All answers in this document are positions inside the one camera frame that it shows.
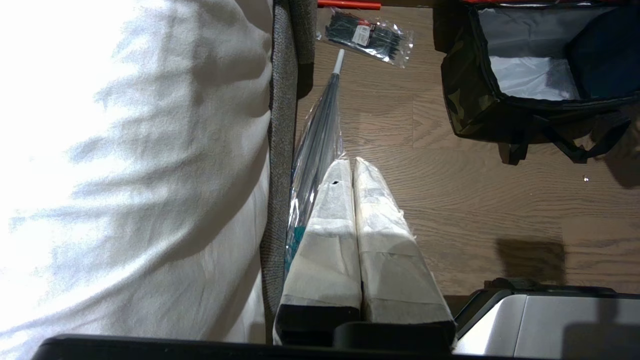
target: wooden floor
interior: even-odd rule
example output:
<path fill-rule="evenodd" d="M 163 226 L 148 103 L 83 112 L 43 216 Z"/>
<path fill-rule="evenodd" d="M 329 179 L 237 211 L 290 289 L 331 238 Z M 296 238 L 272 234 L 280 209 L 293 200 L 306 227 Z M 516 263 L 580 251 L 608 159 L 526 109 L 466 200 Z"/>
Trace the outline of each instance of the wooden floor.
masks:
<path fill-rule="evenodd" d="M 414 29 L 415 46 L 404 70 L 347 53 L 344 145 L 382 171 L 443 294 L 468 295 L 499 276 L 640 293 L 639 123 L 610 155 L 586 165 L 551 144 L 532 145 L 525 161 L 505 165 L 497 144 L 451 130 L 431 9 L 363 13 Z M 298 135 L 337 51 L 317 43 Z"/>

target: plastic bag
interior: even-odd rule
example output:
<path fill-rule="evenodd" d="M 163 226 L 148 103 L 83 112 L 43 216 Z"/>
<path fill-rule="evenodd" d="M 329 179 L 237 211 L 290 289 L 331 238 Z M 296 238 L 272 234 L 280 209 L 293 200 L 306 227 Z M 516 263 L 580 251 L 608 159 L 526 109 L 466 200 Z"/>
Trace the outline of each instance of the plastic bag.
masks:
<path fill-rule="evenodd" d="M 307 115 L 307 127 L 294 158 L 291 173 L 291 205 L 285 249 L 285 276 L 298 245 L 317 195 L 317 189 L 334 160 L 343 154 L 338 89 L 344 50 L 340 50 L 336 66 L 322 96 Z"/>
<path fill-rule="evenodd" d="M 413 32 L 383 19 L 363 19 L 338 8 L 318 11 L 316 39 L 406 67 L 413 49 Z"/>

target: bag strap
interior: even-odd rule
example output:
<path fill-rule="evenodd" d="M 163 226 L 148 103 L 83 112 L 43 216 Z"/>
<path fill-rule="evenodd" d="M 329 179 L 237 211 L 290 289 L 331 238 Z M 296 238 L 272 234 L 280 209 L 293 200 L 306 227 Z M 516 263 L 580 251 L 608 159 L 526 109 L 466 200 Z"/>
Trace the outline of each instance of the bag strap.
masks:
<path fill-rule="evenodd" d="M 592 148 L 585 150 L 583 146 L 576 146 L 572 140 L 565 139 L 550 124 L 549 120 L 534 115 L 531 121 L 531 127 L 526 131 L 516 144 L 509 147 L 509 164 L 517 165 L 520 160 L 524 160 L 527 156 L 527 148 L 533 140 L 534 136 L 542 132 L 554 145 L 560 149 L 574 163 L 586 163 L 587 159 L 609 152 L 622 138 L 631 124 L 631 119 L 623 115 L 620 111 L 614 111 L 605 115 L 601 115 L 605 119 L 610 119 L 615 125 L 610 128 Z"/>

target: white bedsheet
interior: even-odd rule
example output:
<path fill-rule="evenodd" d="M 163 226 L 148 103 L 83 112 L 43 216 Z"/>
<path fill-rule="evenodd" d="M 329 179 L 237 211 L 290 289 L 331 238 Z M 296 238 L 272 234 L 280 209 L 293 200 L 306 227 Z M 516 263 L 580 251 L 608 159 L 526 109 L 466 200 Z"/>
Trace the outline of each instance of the white bedsheet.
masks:
<path fill-rule="evenodd" d="M 60 333 L 264 341 L 271 7 L 3 3 L 0 359 Z"/>

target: insulated bag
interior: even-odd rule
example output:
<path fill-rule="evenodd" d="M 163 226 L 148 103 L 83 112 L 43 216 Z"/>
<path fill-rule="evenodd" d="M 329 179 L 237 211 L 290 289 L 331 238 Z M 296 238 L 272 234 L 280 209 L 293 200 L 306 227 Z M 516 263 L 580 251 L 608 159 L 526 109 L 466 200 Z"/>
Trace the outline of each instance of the insulated bag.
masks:
<path fill-rule="evenodd" d="M 456 135 L 509 145 L 524 159 L 539 135 L 573 162 L 609 151 L 640 100 L 640 12 L 627 2 L 471 0 L 434 12 L 444 98 Z M 608 131 L 591 149 L 556 127 L 598 117 Z"/>

